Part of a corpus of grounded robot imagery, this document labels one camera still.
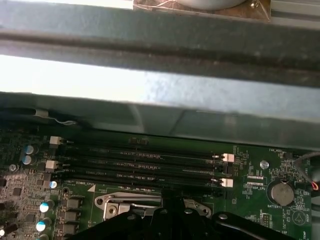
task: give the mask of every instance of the motherboard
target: motherboard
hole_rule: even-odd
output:
[[[37,126],[0,130],[0,237],[64,240],[128,211],[145,216],[163,189],[210,218],[225,211],[311,240],[311,188],[297,151]]]

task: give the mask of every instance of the red wire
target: red wire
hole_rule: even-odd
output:
[[[318,191],[319,190],[319,186],[318,184],[316,184],[314,181],[311,183],[312,185],[312,189],[315,190],[315,191]]]

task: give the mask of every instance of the green circuit board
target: green circuit board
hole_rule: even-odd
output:
[[[52,136],[61,137],[58,144],[50,144]],[[234,213],[297,240],[311,240],[310,190],[294,167],[292,149],[54,127],[2,129],[0,137],[1,177],[6,179],[0,202],[12,202],[9,212],[16,213],[3,217],[19,226],[7,239],[67,239],[103,221],[104,211],[95,204],[99,196],[159,196],[163,188],[177,188],[212,213]],[[22,163],[26,146],[39,149],[31,154],[33,164]],[[58,166],[48,168],[48,161]],[[223,186],[221,179],[232,181]],[[52,181],[57,187],[51,188]],[[289,193],[280,191],[284,186]],[[49,199],[54,207],[41,213],[40,204]],[[70,223],[65,214],[71,202],[76,216]],[[38,232],[43,218],[52,223]]]

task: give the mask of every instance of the capacitor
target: capacitor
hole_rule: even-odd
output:
[[[58,183],[56,181],[51,181],[50,184],[49,184],[49,187],[51,189],[55,189],[57,186],[58,186]]]
[[[50,218],[46,217],[44,219],[42,219],[41,221],[39,221],[36,225],[35,225],[35,229],[38,232],[43,232],[45,229],[47,229],[48,227],[50,227],[50,225],[52,224],[52,221]]]
[[[41,203],[39,209],[40,209],[40,212],[46,213],[49,210],[51,210],[54,206],[55,206],[55,202],[52,200],[48,200]]]
[[[37,158],[35,156],[25,155],[22,158],[22,163],[24,165],[33,165],[37,162]]]
[[[4,202],[0,203],[0,211],[3,211],[6,209],[6,204]]]
[[[13,233],[14,231],[18,230],[18,225],[15,223],[9,224],[3,229],[0,229],[0,237],[7,236],[10,233]]]
[[[24,148],[24,153],[27,155],[37,154],[39,152],[39,148],[36,145],[28,145]]]
[[[36,238],[36,240],[49,240],[48,235],[42,234]]]

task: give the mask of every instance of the metal bracket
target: metal bracket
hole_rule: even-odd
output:
[[[195,209],[201,216],[210,218],[212,210],[193,199],[183,199],[186,208]],[[136,202],[152,202],[153,205],[137,204]],[[94,204],[103,210],[103,220],[106,221],[117,215],[129,212],[131,209],[144,211],[143,216],[151,216],[161,203],[161,197],[156,195],[138,194],[130,192],[114,192],[95,198]]]

